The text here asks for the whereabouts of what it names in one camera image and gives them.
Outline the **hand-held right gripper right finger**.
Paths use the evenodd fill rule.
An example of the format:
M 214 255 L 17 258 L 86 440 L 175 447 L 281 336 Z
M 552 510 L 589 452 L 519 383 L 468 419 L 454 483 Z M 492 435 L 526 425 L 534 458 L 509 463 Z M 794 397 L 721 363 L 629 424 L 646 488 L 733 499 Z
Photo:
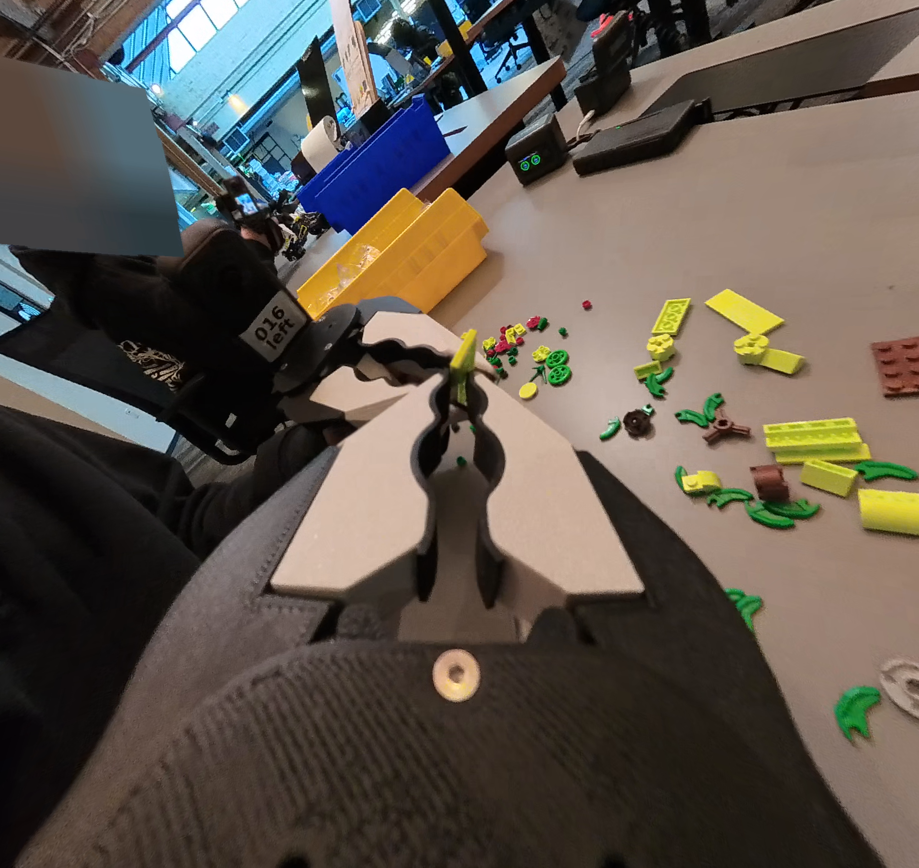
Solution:
M 486 482 L 475 568 L 487 608 L 571 609 L 644 585 L 576 450 L 485 376 L 467 385 Z

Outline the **pile of small flower pieces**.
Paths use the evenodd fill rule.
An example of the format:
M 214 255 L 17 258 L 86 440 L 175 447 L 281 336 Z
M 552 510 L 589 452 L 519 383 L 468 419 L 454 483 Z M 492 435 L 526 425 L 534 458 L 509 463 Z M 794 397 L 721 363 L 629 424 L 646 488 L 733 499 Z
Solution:
M 496 383 L 515 383 L 513 392 L 530 401 L 543 388 L 562 388 L 571 381 L 572 341 L 570 325 L 537 312 L 523 321 L 499 323 L 479 348 L 496 374 Z

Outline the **large lime half-round brick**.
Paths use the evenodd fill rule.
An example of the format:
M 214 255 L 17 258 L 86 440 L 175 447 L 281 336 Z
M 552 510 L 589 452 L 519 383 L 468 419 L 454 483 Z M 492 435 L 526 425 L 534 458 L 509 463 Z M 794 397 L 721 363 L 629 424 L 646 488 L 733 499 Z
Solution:
M 865 530 L 918 535 L 917 493 L 861 488 L 857 500 L 860 522 Z

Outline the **stack of lime bricks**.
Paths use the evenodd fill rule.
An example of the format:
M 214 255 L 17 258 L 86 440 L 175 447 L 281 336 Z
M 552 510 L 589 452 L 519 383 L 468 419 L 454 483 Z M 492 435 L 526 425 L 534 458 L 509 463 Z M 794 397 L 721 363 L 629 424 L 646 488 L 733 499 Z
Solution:
M 766 448 L 782 465 L 872 459 L 852 417 L 765 424 L 763 435 Z

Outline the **person's left forearm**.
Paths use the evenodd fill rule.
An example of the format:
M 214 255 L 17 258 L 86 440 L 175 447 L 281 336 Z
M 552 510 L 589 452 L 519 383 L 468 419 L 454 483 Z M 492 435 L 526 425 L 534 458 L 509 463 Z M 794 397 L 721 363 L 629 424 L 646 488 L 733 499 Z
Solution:
M 290 426 L 259 447 L 248 471 L 202 485 L 193 485 L 175 458 L 155 454 L 155 516 L 203 559 L 328 445 L 324 430 Z

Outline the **lime tile with face print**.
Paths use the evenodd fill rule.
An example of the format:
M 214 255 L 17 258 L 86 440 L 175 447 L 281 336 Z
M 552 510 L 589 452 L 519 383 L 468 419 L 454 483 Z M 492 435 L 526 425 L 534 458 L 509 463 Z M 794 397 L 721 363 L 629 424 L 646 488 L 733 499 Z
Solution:
M 467 383 L 476 367 L 478 353 L 477 331 L 467 330 L 460 338 L 460 346 L 449 364 L 449 383 L 453 403 L 466 409 L 468 406 Z

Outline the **scatter of green leaf pieces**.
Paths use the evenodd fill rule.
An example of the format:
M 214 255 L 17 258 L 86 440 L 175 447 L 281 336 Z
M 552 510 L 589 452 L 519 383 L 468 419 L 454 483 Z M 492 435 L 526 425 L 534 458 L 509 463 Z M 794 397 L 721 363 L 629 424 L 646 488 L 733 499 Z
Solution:
M 666 395 L 665 383 L 672 378 L 673 368 L 662 368 L 661 372 L 653 377 L 641 382 L 648 390 L 650 396 L 655 399 L 662 399 Z M 752 429 L 743 425 L 736 425 L 732 419 L 726 415 L 726 401 L 721 393 L 712 393 L 706 398 L 702 411 L 693 409 L 680 409 L 674 414 L 674 417 L 681 424 L 696 425 L 706 431 L 706 442 L 713 443 L 717 440 L 715 435 L 737 435 L 749 437 L 752 435 Z M 655 406 L 647 403 L 643 406 Z M 608 425 L 603 432 L 598 435 L 600 440 L 607 441 L 611 439 L 619 430 L 623 429 L 622 418 L 613 417 L 609 420 Z M 856 482 L 863 481 L 866 484 L 877 482 L 885 479 L 897 480 L 902 482 L 917 481 L 917 469 L 897 462 L 884 462 L 872 458 L 870 461 L 861 462 L 837 462 L 847 467 L 853 468 L 859 472 Z M 802 466 L 802 464 L 786 464 L 788 466 Z M 679 480 L 678 469 L 685 467 L 678 464 L 673 472 L 673 479 L 679 488 L 681 494 L 684 494 Z M 807 498 L 797 498 L 790 500 L 788 503 L 764 503 L 759 500 L 755 490 L 751 492 L 744 488 L 728 487 L 723 484 L 721 491 L 703 496 L 688 496 L 692 498 L 704 497 L 707 506 L 715 506 L 718 509 L 724 509 L 731 504 L 742 506 L 746 517 L 757 525 L 764 526 L 772 530 L 791 530 L 800 520 L 812 519 L 813 516 L 821 509 L 821 505 L 809 501 Z M 755 635 L 754 615 L 762 609 L 763 599 L 758 595 L 752 595 L 741 588 L 726 588 L 723 591 L 729 598 L 730 602 L 741 615 L 744 624 Z M 871 685 L 856 685 L 841 692 L 838 700 L 833 705 L 834 720 L 847 740 L 853 740 L 853 735 L 857 734 L 867 739 L 870 738 L 869 713 L 870 710 L 881 702 L 881 689 Z

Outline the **black device with green display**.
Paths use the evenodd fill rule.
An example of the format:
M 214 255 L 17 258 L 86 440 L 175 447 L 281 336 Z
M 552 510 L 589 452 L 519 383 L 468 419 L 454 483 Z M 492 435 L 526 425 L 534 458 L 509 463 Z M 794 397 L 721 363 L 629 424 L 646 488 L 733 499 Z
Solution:
M 556 114 L 547 113 L 518 131 L 508 140 L 504 155 L 524 187 L 565 165 L 568 142 Z

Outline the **clear plastic bag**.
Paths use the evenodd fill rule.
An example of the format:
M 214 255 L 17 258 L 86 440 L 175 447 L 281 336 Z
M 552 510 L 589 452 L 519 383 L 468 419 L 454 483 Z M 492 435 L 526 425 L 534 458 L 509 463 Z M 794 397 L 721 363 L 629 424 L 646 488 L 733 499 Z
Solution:
M 327 291 L 326 300 L 331 302 L 337 299 L 377 260 L 380 254 L 380 249 L 363 244 L 354 249 L 347 259 L 340 260 L 336 264 L 337 283 Z

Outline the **black charger block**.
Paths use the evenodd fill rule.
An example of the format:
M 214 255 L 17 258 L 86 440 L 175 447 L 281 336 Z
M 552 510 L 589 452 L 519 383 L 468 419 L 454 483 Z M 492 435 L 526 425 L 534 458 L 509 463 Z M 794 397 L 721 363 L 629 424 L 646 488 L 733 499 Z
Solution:
M 583 116 L 606 114 L 630 86 L 629 25 L 629 13 L 616 12 L 594 35 L 593 64 L 575 87 Z

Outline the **toy brick vehicle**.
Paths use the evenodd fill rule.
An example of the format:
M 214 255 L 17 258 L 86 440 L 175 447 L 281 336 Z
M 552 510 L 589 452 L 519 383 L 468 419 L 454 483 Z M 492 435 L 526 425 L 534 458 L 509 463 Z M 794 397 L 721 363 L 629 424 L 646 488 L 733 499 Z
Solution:
M 319 238 L 331 229 L 323 214 L 305 212 L 300 207 L 293 213 L 277 215 L 275 220 L 283 239 L 280 254 L 289 262 L 301 259 L 311 239 Z

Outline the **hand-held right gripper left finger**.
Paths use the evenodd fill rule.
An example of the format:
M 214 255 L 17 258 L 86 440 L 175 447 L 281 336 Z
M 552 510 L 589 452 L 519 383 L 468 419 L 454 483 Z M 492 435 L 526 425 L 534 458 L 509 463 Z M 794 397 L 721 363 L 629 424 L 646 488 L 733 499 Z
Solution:
M 449 375 L 420 383 L 339 447 L 270 579 L 279 595 L 404 606 L 437 574 L 429 483 L 446 449 Z

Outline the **white paper roll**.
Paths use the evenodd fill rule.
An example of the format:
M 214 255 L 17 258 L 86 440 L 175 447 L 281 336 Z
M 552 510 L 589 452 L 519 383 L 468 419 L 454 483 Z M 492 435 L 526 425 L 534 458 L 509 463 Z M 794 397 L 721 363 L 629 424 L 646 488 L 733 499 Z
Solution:
M 301 141 L 301 153 L 307 164 L 320 172 L 342 151 L 339 124 L 334 116 L 324 116 Z

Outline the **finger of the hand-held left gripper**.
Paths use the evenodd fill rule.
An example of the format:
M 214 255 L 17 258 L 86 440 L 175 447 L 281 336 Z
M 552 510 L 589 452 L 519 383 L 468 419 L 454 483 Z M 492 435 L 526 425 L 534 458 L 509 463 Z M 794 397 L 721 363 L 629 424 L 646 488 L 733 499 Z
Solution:
M 461 344 L 422 313 L 377 312 L 360 336 L 363 353 L 395 380 L 424 380 L 447 370 Z
M 346 422 L 353 427 L 423 432 L 437 418 L 437 396 L 445 383 L 445 369 L 402 384 L 382 378 L 360 380 L 353 371 L 340 369 L 309 397 L 309 423 Z

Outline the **large brown studded plate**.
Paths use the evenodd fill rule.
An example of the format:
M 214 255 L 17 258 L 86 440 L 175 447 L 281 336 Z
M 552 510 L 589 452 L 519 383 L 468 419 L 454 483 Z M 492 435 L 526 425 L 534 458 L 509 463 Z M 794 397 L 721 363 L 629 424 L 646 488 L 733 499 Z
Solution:
M 918 395 L 918 337 L 870 345 L 881 394 L 888 399 Z

